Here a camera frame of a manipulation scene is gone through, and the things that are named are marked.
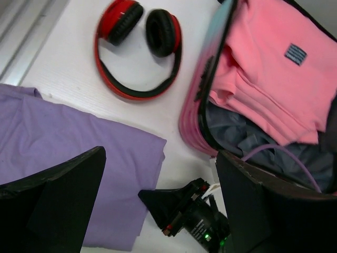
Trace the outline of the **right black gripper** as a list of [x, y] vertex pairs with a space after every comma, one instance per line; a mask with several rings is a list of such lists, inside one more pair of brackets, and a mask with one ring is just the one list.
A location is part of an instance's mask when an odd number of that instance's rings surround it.
[[220, 189], [219, 183], [198, 178], [179, 189], [141, 190], [138, 197], [164, 235], [174, 237], [184, 229], [204, 249], [224, 249], [230, 228], [214, 198]]

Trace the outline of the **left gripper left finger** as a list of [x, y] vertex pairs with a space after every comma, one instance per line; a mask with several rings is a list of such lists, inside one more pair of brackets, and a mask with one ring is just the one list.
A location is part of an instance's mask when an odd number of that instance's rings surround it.
[[1, 252], [80, 252], [106, 163], [94, 147], [1, 185]]

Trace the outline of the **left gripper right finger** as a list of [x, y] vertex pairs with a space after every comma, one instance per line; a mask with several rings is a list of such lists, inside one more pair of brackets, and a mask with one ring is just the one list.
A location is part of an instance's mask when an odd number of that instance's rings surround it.
[[221, 151], [226, 252], [336, 252], [336, 196], [296, 186]]

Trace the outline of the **purple shirt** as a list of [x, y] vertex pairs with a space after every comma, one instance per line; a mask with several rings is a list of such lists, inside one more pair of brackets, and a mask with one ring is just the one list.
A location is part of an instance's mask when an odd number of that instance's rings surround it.
[[165, 145], [143, 130], [45, 101], [34, 87], [1, 85], [1, 183], [105, 148], [86, 247], [132, 250], [147, 214], [138, 193], [155, 188]]

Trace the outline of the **pink hard-shell suitcase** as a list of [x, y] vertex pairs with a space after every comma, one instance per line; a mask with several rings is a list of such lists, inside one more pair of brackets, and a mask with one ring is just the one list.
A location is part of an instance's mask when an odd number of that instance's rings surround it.
[[336, 38], [296, 1], [223, 1], [179, 119], [189, 146], [336, 191]]

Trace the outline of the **pink sweatshirt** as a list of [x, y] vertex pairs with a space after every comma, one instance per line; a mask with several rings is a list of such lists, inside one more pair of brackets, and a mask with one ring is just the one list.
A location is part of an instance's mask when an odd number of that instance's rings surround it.
[[280, 145], [317, 144], [336, 93], [336, 42], [285, 1], [239, 1], [210, 100]]

